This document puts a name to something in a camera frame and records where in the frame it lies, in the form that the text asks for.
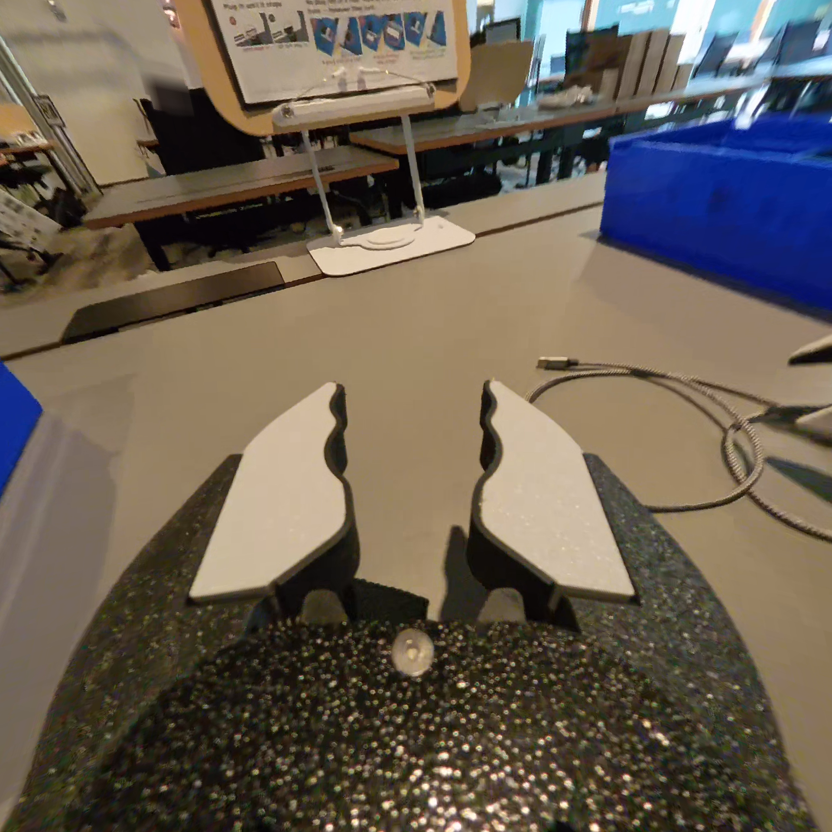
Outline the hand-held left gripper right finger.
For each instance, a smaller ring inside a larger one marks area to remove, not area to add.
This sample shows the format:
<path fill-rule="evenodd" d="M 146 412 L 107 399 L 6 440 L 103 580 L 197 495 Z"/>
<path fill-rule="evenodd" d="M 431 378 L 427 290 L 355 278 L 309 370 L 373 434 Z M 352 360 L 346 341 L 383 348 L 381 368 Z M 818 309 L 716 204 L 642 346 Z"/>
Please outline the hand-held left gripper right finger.
<path fill-rule="evenodd" d="M 571 600 L 635 605 L 637 588 L 579 444 L 504 383 L 484 383 L 482 474 L 466 560 L 479 622 L 566 621 Z"/>

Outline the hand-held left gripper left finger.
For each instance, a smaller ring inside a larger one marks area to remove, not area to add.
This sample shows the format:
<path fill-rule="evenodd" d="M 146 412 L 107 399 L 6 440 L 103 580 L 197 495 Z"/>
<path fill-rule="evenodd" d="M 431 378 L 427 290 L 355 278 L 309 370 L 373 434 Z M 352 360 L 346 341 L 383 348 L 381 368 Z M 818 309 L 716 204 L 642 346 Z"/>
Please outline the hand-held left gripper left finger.
<path fill-rule="evenodd" d="M 188 591 L 195 605 L 273 598 L 299 615 L 311 592 L 346 606 L 359 567 L 346 391 L 327 382 L 245 447 Z"/>

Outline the blue plastic bin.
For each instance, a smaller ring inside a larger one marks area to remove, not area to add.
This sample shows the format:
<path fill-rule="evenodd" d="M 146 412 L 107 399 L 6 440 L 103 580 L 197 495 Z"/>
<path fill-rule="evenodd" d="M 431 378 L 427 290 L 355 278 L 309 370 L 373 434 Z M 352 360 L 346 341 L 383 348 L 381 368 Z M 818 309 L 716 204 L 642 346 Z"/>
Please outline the blue plastic bin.
<path fill-rule="evenodd" d="M 760 117 L 611 141 L 607 241 L 793 309 L 831 310 L 831 125 Z"/>

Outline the blue bin with divider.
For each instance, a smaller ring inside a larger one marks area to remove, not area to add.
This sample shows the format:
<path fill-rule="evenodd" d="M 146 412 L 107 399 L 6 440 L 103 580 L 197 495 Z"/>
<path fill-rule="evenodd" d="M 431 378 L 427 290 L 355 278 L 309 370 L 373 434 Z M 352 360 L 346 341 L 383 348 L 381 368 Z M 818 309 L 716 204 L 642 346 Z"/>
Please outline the blue bin with divider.
<path fill-rule="evenodd" d="M 25 385 L 1 364 L 1 494 L 42 415 L 42 405 Z"/>

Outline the wooden office table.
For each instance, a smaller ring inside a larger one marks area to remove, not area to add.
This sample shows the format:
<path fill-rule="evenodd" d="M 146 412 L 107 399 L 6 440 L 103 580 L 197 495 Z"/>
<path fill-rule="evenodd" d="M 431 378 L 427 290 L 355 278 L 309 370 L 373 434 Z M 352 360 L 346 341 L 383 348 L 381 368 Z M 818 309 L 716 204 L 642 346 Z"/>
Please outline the wooden office table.
<path fill-rule="evenodd" d="M 536 159 L 536 185 L 571 178 L 582 142 L 675 127 L 712 116 L 754 113 L 791 102 L 830 100 L 830 58 L 774 68 L 760 75 L 692 81 L 650 97 L 551 109 L 543 100 L 500 112 L 459 114 L 412 124 L 415 160 L 425 182 L 448 179 L 512 159 Z"/>
<path fill-rule="evenodd" d="M 350 181 L 361 177 L 397 172 L 394 158 L 359 146 L 338 146 L 307 154 L 263 159 L 223 166 L 201 172 L 166 175 L 115 185 L 105 190 L 98 203 L 86 213 L 84 226 L 92 231 L 132 224 L 153 264 L 160 271 L 171 265 L 164 246 L 179 241 L 184 232 L 167 230 L 173 222 L 189 215 L 230 216 L 250 220 L 248 204 L 261 204 L 286 193 L 316 190 L 313 166 L 321 184 Z"/>

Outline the black office chair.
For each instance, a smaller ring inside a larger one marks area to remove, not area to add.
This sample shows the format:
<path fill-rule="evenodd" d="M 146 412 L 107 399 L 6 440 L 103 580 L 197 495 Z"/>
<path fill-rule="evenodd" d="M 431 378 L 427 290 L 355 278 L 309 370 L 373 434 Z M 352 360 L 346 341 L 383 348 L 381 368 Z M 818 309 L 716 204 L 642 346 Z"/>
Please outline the black office chair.
<path fill-rule="evenodd" d="M 265 159 L 261 140 L 223 119 L 203 88 L 162 86 L 137 104 L 168 176 Z"/>

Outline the printed paper sign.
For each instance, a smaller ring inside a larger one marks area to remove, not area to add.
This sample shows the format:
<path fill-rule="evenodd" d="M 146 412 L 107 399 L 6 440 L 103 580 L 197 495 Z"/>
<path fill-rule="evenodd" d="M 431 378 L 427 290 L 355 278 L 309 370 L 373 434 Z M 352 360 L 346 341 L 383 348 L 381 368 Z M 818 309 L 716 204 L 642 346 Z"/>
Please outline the printed paper sign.
<path fill-rule="evenodd" d="M 47 252 L 62 226 L 1 190 L 1 245 L 10 250 L 41 255 Z"/>

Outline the wooden display board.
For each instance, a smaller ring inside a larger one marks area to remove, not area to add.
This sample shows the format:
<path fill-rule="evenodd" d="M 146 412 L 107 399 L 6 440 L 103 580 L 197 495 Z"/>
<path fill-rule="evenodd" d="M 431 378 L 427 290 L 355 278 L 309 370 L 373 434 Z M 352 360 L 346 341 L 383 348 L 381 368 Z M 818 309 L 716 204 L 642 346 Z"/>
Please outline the wooden display board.
<path fill-rule="evenodd" d="M 214 108 L 224 120 L 245 134 L 269 137 L 301 129 L 323 129 L 353 126 L 358 123 L 398 118 L 400 116 L 446 116 L 458 103 L 471 74 L 471 48 L 469 46 L 467 8 L 464 1 L 453 1 L 454 47 L 457 55 L 458 75 L 454 81 L 442 81 L 436 87 L 431 102 L 421 105 L 394 100 L 393 92 L 373 93 L 369 107 L 354 114 L 338 114 L 328 104 L 324 113 L 311 122 L 274 126 L 272 111 L 277 103 L 271 102 L 253 108 L 245 108 L 235 87 L 233 68 L 226 57 L 221 37 L 211 11 L 203 1 L 175 2 L 182 32 L 191 49 L 201 75 L 203 87 Z"/>

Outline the tan board on stand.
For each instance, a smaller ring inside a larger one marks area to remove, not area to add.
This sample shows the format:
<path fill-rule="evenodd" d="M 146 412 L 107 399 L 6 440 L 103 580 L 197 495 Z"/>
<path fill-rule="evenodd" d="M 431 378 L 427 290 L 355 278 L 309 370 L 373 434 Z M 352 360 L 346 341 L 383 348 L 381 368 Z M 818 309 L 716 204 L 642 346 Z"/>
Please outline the tan board on stand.
<path fill-rule="evenodd" d="M 510 107 L 525 89 L 534 43 L 511 41 L 479 44 L 471 49 L 468 84 L 459 99 L 463 113 Z"/>

